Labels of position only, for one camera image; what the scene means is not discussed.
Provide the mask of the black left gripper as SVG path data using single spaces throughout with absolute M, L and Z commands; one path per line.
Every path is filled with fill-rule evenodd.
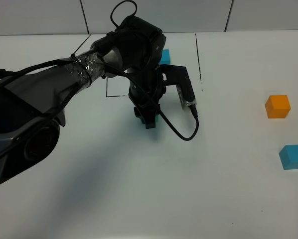
M 136 68 L 129 68 L 128 73 L 131 74 L 132 79 L 136 85 L 130 81 L 129 98 L 134 104 L 134 113 L 137 118 L 145 123 L 146 129 L 156 127 L 157 118 L 161 113 L 159 100 L 163 96 L 161 85 L 161 73 L 158 72 L 159 66 L 148 68 L 140 72 Z M 155 102 L 159 110 L 148 100 L 148 98 L 139 89 L 143 91 Z

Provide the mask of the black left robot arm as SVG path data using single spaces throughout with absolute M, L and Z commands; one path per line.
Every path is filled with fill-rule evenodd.
M 132 75 L 160 61 L 165 36 L 158 27 L 128 16 L 89 51 L 31 66 L 0 69 L 0 184 L 44 160 L 65 126 L 65 106 L 115 70 Z

